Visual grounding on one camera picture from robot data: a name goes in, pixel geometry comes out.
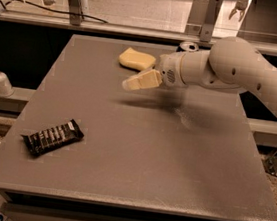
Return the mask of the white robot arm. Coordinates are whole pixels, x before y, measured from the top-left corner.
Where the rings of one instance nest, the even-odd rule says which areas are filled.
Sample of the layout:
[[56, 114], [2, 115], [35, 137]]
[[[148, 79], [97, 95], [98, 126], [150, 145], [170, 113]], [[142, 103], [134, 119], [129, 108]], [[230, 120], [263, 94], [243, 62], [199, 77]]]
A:
[[125, 90], [197, 85], [205, 89], [243, 88], [258, 98], [277, 118], [277, 68], [248, 41], [239, 37], [218, 40], [209, 50], [173, 52], [160, 56], [123, 81]]

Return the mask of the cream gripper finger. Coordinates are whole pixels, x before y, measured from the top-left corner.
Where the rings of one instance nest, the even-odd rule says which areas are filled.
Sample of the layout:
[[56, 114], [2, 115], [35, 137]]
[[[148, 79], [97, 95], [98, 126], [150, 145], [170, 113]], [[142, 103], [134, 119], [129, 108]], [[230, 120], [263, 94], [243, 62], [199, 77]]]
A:
[[151, 89], [157, 88], [162, 83], [161, 74], [155, 69], [146, 69], [142, 72], [139, 72], [136, 75], [132, 75], [130, 78], [127, 78], [123, 81], [122, 87], [124, 90], [142, 90], [142, 89]]

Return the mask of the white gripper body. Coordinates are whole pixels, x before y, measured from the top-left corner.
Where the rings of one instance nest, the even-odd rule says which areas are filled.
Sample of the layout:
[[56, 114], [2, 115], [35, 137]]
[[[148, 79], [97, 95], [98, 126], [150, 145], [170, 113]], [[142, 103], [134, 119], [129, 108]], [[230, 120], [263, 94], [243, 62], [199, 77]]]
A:
[[162, 54], [159, 57], [156, 70], [162, 76], [162, 81], [169, 87], [184, 88], [186, 84], [181, 77], [182, 58], [185, 54], [183, 52], [173, 52], [171, 54]]

